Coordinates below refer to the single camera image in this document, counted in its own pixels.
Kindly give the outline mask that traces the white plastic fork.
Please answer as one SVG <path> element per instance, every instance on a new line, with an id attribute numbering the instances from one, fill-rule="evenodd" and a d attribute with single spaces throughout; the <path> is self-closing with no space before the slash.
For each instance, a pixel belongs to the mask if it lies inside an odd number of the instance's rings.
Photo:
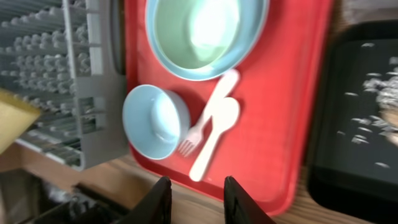
<path id="1" fill-rule="evenodd" d="M 239 79 L 240 73 L 236 69 L 228 70 L 220 77 L 198 121 L 189 129 L 186 138 L 177 148 L 181 155 L 188 156 L 199 146 L 204 138 L 204 128 L 213 115 L 215 107 L 220 100 L 226 98 L 234 90 Z"/>

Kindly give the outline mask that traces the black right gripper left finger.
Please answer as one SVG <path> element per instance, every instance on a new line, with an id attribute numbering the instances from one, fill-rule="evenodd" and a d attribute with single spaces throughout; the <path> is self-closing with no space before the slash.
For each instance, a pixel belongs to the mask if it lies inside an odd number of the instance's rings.
<path id="1" fill-rule="evenodd" d="M 117 224 L 171 224 L 172 183 L 161 177 L 147 195 Z"/>

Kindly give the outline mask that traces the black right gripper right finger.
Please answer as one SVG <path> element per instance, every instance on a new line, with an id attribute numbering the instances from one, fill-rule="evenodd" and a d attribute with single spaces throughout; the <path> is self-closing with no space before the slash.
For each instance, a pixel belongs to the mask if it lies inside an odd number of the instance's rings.
<path id="1" fill-rule="evenodd" d="M 226 224 L 275 224 L 232 176 L 224 180 L 224 219 Z"/>

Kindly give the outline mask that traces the black waste tray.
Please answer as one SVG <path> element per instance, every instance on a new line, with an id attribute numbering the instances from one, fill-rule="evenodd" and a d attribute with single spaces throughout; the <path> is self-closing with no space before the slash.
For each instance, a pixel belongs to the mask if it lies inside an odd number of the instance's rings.
<path id="1" fill-rule="evenodd" d="M 397 21 L 350 26 L 327 47 L 308 143 L 319 205 L 397 222 Z"/>

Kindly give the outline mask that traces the yellow plastic cup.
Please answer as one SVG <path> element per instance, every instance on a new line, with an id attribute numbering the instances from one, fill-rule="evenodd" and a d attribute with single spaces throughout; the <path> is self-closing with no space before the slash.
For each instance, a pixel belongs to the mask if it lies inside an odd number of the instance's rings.
<path id="1" fill-rule="evenodd" d="M 40 110 L 1 89 L 1 153 L 40 116 Z"/>

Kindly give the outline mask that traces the white rice pile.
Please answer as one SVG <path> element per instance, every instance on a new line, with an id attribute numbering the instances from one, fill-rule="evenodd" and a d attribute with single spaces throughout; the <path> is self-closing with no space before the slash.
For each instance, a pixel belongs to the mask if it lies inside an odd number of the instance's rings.
<path id="1" fill-rule="evenodd" d="M 335 169 L 397 167 L 397 40 L 359 40 L 336 51 Z"/>

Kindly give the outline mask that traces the white plastic spoon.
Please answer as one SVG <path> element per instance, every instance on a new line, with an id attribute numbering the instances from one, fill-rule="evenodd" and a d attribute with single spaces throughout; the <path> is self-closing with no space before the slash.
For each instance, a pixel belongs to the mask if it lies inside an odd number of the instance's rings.
<path id="1" fill-rule="evenodd" d="M 220 136 L 236 124 L 239 115 L 240 105 L 234 98 L 223 98 L 216 106 L 211 119 L 211 133 L 189 172 L 189 178 L 192 181 L 202 180 Z"/>

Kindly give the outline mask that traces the light blue small bowl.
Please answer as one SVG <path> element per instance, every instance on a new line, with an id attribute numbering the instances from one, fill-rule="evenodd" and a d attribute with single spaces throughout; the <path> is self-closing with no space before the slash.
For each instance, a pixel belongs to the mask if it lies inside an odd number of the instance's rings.
<path id="1" fill-rule="evenodd" d="M 182 98 L 154 85 L 139 85 L 128 93 L 122 118 L 129 143 L 153 160 L 173 154 L 190 128 L 190 112 Z"/>

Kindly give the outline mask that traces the grey dishwasher rack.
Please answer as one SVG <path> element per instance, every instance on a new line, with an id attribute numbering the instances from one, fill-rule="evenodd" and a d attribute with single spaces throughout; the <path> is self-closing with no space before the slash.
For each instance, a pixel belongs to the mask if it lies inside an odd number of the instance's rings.
<path id="1" fill-rule="evenodd" d="M 1 87 L 41 110 L 17 142 L 75 170 L 127 153 L 124 3 L 1 0 Z"/>

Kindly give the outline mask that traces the red plastic tray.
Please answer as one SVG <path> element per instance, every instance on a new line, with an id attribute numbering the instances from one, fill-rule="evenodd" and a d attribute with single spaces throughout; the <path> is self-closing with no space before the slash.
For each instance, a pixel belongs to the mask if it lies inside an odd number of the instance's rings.
<path id="1" fill-rule="evenodd" d="M 232 176 L 268 215 L 284 213 L 295 195 L 332 7 L 329 0 L 271 2 L 261 38 L 238 67 L 232 97 L 240 117 L 202 181 L 188 176 L 196 153 L 155 161 L 132 149 L 138 164 L 218 200 Z"/>

